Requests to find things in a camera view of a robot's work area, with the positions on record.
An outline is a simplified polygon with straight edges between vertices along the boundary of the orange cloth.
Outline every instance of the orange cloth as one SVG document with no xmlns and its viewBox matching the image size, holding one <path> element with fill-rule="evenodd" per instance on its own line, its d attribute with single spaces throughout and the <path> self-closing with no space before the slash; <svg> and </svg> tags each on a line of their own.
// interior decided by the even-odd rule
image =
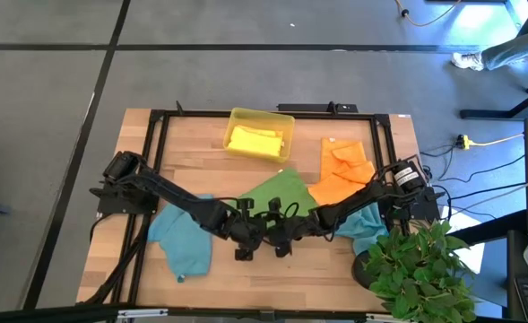
<svg viewBox="0 0 528 323">
<path fill-rule="evenodd" d="M 321 180 L 308 191 L 319 205 L 338 203 L 364 188 L 374 173 L 361 142 L 322 138 Z"/>
</svg>

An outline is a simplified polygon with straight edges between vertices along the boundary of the yellow cloth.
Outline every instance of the yellow cloth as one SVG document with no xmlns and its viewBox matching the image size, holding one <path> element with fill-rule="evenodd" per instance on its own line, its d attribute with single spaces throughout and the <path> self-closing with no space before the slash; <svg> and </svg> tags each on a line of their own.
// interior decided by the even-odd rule
<svg viewBox="0 0 528 323">
<path fill-rule="evenodd" d="M 374 173 L 361 142 L 322 138 L 321 180 L 308 189 L 309 194 L 319 205 L 338 203 L 364 188 Z"/>
<path fill-rule="evenodd" d="M 282 131 L 235 126 L 228 147 L 243 152 L 279 156 L 282 140 Z"/>
</svg>

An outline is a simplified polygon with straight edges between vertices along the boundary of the yellow basket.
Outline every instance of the yellow basket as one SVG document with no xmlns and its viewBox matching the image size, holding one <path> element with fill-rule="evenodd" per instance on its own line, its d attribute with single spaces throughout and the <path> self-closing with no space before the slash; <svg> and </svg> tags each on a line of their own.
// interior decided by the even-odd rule
<svg viewBox="0 0 528 323">
<path fill-rule="evenodd" d="M 238 153 L 245 156 L 264 158 L 275 162 L 285 162 L 290 157 L 291 138 L 293 137 L 293 127 L 295 126 L 295 123 L 296 119 L 292 116 L 252 109 L 234 108 L 229 115 L 228 128 L 226 129 L 226 135 L 224 136 L 224 149 L 228 152 Z M 230 148 L 229 141 L 235 126 L 282 131 L 283 145 L 280 150 L 280 156 L 271 156 L 265 153 L 254 153 Z"/>
</svg>

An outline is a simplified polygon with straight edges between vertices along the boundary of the desk leg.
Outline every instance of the desk leg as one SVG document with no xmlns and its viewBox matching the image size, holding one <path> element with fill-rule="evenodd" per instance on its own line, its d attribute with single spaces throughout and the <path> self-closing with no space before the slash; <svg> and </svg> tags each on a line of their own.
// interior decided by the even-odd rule
<svg viewBox="0 0 528 323">
<path fill-rule="evenodd" d="M 459 238 L 471 246 L 477 243 L 504 238 L 506 237 L 506 233 L 511 230 L 527 232 L 526 210 L 505 215 L 497 220 L 481 223 L 470 228 L 455 231 L 448 235 Z"/>
<path fill-rule="evenodd" d="M 528 276 L 528 266 L 523 253 L 528 245 L 528 235 L 511 230 L 506 236 L 506 312 L 504 319 L 526 321 L 523 307 L 515 288 L 517 277 Z"/>
<path fill-rule="evenodd" d="M 463 109 L 459 112 L 463 119 L 490 119 L 521 121 L 528 118 L 528 98 L 509 111 L 486 109 Z"/>
</svg>

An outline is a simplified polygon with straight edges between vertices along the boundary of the white sneaker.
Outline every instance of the white sneaker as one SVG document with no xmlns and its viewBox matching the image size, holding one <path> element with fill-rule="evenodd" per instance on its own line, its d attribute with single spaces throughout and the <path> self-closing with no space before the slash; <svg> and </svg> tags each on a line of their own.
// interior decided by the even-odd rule
<svg viewBox="0 0 528 323">
<path fill-rule="evenodd" d="M 471 68 L 471 70 L 475 71 L 482 71 L 485 68 L 480 59 L 480 52 L 474 54 L 453 53 L 451 62 L 459 68 Z"/>
</svg>

